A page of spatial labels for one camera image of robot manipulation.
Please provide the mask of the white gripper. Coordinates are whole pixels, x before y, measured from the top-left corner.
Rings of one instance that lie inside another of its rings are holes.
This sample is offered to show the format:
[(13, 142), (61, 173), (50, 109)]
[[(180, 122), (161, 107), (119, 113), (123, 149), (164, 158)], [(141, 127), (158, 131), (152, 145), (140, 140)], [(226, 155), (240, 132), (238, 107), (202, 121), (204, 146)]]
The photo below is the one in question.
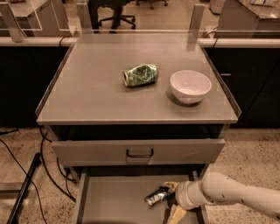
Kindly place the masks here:
[(171, 207), (169, 224), (179, 224), (186, 215), (186, 210), (191, 210), (207, 203), (201, 184), (201, 181), (167, 181), (163, 183), (163, 187), (167, 187), (170, 193), (175, 192), (175, 198), (178, 202), (178, 205)]

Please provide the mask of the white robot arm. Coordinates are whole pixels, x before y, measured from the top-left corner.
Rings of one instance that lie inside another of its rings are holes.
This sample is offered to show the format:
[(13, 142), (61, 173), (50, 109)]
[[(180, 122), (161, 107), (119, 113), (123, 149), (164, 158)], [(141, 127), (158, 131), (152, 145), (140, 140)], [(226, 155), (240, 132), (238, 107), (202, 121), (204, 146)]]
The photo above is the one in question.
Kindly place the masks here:
[(245, 185), (218, 172), (209, 172), (201, 180), (165, 182), (177, 205), (171, 208), (167, 224), (179, 224), (186, 212), (208, 205), (242, 204), (272, 219), (280, 219), (280, 192), (253, 185)]

